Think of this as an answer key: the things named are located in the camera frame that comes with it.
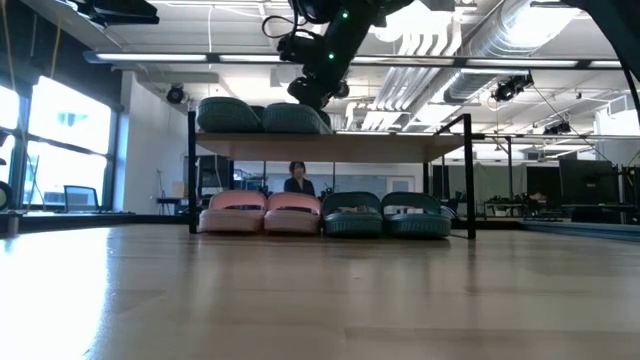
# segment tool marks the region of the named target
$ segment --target wooden floor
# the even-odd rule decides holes
[[[640,359],[640,245],[189,237],[0,241],[0,359]]]

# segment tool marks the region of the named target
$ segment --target woman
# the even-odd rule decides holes
[[[291,174],[291,178],[284,182],[285,192],[316,196],[313,183],[304,178],[304,175],[307,173],[307,168],[302,161],[292,161],[291,164],[289,164],[289,173]]]

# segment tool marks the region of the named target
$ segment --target door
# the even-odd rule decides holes
[[[387,192],[414,192],[414,180],[413,176],[389,176],[387,178]]]

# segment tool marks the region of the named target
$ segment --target ductwork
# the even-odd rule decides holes
[[[530,56],[555,38],[580,11],[572,8],[531,7],[532,2],[533,0],[505,0],[478,33],[463,45],[458,55]],[[495,79],[496,75],[493,74],[442,70],[429,84],[427,91],[409,107],[409,111],[417,114],[420,120],[439,122],[441,119],[434,119],[428,111],[421,109],[429,102],[462,105],[485,90]]]

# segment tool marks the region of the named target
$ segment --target wooden tabletop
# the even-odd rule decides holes
[[[462,136],[199,133],[197,144],[244,161],[427,163],[464,145]]]

